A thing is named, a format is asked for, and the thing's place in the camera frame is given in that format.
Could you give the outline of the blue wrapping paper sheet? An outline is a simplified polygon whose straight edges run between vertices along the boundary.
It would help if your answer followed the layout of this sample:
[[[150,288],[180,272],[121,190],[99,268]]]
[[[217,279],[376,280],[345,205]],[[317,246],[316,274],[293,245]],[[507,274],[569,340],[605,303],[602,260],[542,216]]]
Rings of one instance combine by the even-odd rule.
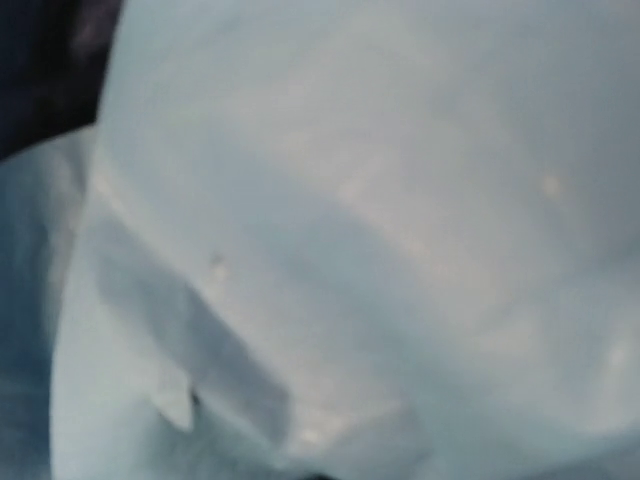
[[[5,1],[5,479],[635,479],[635,1]]]

